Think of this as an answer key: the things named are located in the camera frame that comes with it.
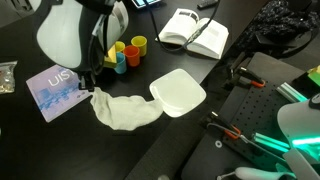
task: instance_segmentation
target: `black table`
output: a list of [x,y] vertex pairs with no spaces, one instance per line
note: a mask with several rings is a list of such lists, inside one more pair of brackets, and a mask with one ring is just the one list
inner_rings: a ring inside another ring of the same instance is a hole
[[[264,3],[222,0],[215,20],[230,32],[225,51]],[[211,15],[213,9],[199,12],[196,4],[192,0],[164,1],[154,9],[159,30],[176,8],[193,9],[200,17]],[[129,27],[121,40],[128,44],[135,35],[146,36],[148,55],[139,67],[129,69],[125,75],[104,70],[97,85],[110,95],[140,95],[152,100],[148,86],[162,75],[182,68],[201,83],[217,64],[217,60],[205,57],[163,51],[153,41],[155,35],[148,12],[130,7],[128,12]],[[124,179],[169,124],[179,125],[181,119],[191,121],[202,113],[199,108],[206,107],[202,104],[177,119],[163,113],[157,121],[131,132],[114,131],[97,120],[88,98],[46,123],[26,80],[54,64],[39,49],[32,29],[32,16],[0,29],[1,61],[18,60],[15,92],[0,95],[0,179]]]

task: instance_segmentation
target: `white cloth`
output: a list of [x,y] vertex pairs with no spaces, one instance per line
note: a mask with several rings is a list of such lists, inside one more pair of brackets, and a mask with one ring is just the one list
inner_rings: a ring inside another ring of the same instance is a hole
[[95,88],[90,103],[97,118],[114,130],[134,130],[149,124],[162,114],[158,100],[146,102],[141,96],[111,97],[108,93]]

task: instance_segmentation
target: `purple book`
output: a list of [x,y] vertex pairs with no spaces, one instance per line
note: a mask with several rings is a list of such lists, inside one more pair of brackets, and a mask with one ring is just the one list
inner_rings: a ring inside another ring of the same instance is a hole
[[27,85],[47,122],[60,116],[90,96],[78,89],[78,75],[69,69],[54,65],[27,80]]

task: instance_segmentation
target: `plastic bag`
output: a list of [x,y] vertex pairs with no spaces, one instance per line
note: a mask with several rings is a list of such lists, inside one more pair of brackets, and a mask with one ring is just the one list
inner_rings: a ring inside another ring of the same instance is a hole
[[0,63],[0,94],[13,93],[15,80],[13,70],[17,61]]

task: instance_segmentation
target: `orange cup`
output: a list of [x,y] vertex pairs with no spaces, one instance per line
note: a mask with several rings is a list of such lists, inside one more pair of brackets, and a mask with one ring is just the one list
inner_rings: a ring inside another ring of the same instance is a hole
[[140,49],[136,46],[129,45],[123,50],[126,55],[127,63],[131,67],[136,67],[140,64]]

